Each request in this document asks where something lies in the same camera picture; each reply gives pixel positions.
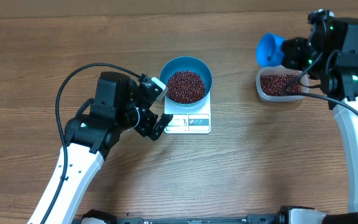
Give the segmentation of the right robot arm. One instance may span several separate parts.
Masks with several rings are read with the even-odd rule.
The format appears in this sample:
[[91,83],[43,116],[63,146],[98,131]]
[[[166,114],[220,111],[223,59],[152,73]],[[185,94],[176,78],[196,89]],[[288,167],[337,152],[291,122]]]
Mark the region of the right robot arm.
[[347,213],[329,215],[312,209],[291,208],[287,223],[358,223],[358,19],[332,17],[327,12],[308,16],[311,34],[282,42],[280,63],[319,80],[322,95],[339,127],[347,173]]

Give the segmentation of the blue plastic measuring scoop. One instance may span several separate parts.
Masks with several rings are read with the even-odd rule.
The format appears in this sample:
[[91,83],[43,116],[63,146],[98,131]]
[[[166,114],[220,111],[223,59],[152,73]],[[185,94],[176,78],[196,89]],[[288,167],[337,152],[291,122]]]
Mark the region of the blue plastic measuring scoop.
[[282,64],[284,53],[282,45],[285,39],[279,35],[266,33],[259,41],[256,60],[261,67],[276,67]]

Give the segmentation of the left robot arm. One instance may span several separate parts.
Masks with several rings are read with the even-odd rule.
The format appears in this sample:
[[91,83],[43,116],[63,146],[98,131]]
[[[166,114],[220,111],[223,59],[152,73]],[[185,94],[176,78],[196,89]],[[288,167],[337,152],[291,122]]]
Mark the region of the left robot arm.
[[102,72],[94,98],[70,119],[64,130],[66,146],[29,223],[71,223],[91,180],[100,170],[120,135],[135,129],[157,140],[172,120],[150,107],[168,88],[158,78],[141,75],[137,81],[118,72]]

